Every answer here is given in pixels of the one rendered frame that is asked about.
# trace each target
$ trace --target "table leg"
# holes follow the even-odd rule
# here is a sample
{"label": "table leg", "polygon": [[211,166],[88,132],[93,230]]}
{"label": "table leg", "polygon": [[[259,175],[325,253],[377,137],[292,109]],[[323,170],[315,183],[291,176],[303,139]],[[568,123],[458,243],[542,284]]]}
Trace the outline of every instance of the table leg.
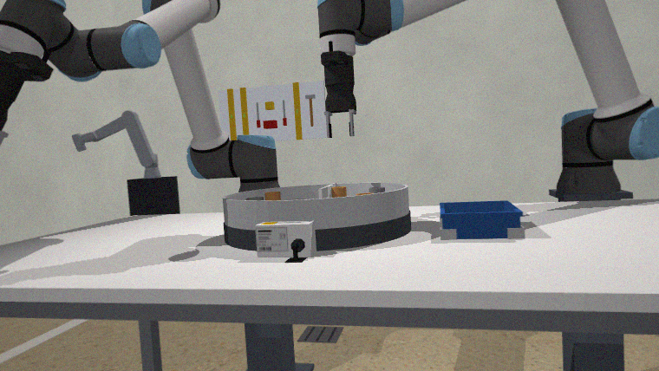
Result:
{"label": "table leg", "polygon": [[563,333],[564,371],[624,371],[623,334]]}
{"label": "table leg", "polygon": [[140,320],[142,371],[162,371],[158,321]]}
{"label": "table leg", "polygon": [[293,325],[245,324],[247,371],[313,371],[312,363],[295,363]]}

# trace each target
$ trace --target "yellow stripe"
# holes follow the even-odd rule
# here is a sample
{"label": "yellow stripe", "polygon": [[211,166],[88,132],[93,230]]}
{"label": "yellow stripe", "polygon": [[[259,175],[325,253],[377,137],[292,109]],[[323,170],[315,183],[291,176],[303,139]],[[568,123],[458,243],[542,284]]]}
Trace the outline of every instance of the yellow stripe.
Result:
{"label": "yellow stripe", "polygon": [[302,139],[302,114],[300,110],[300,83],[293,82],[293,105],[295,106],[295,137]]}
{"label": "yellow stripe", "polygon": [[226,105],[229,106],[229,136],[236,140],[236,108],[233,106],[233,89],[226,90]]}
{"label": "yellow stripe", "polygon": [[247,89],[240,88],[240,108],[243,111],[243,135],[250,134],[250,121],[247,118]]}

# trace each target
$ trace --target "gray wall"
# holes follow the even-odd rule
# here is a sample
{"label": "gray wall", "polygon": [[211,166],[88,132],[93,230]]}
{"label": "gray wall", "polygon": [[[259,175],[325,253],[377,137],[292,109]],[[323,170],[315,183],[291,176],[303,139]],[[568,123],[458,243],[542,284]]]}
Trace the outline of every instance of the gray wall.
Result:
{"label": "gray wall", "polygon": [[[650,32],[659,6],[609,6],[639,88],[659,99],[659,37]],[[70,0],[68,7],[78,29],[141,15],[138,1]],[[322,79],[317,33],[316,0],[223,1],[214,21],[194,29],[216,106],[226,88]],[[278,142],[282,186],[401,182],[411,205],[553,201],[561,117],[594,107],[551,0],[461,3],[358,48],[355,73],[356,137],[348,136],[347,114],[335,114],[333,140]],[[188,171],[191,135],[163,53],[149,69],[89,82],[56,71],[24,85],[0,146],[0,244],[128,215],[126,180],[143,168],[127,135],[83,153],[71,140],[124,110],[140,116],[163,176],[179,177],[182,212],[221,212],[238,180]],[[657,170],[657,160],[616,162],[623,189],[637,199],[657,197]]]}

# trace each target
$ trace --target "white floor line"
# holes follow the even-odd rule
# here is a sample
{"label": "white floor line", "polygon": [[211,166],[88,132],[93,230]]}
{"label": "white floor line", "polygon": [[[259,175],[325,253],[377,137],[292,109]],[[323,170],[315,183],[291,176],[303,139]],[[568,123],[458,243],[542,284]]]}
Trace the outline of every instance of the white floor line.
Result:
{"label": "white floor line", "polygon": [[0,354],[0,363],[4,363],[4,362],[16,357],[17,355],[20,355],[21,353],[27,352],[28,350],[36,347],[37,345],[39,345],[43,342],[46,342],[46,341],[54,338],[55,336],[58,336],[59,334],[67,332],[70,329],[74,328],[75,326],[77,326],[81,323],[84,323],[86,321],[87,320],[73,320],[73,321],[66,322],[62,326],[60,326],[56,329],[51,329],[49,332],[47,332],[43,335],[39,335],[39,336],[35,337],[34,339],[32,339],[28,342],[24,342],[23,344]]}

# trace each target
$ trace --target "table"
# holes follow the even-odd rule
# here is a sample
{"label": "table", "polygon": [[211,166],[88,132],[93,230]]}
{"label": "table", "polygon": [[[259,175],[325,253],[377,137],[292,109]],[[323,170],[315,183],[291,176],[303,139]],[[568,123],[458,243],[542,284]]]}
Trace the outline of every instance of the table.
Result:
{"label": "table", "polygon": [[313,368],[294,323],[560,331],[566,371],[623,369],[623,334],[659,334],[659,199],[516,206],[523,239],[413,206],[407,236],[301,264],[225,245],[222,213],[124,218],[0,246],[0,316],[137,320],[145,370],[158,321],[245,323],[249,371]]}

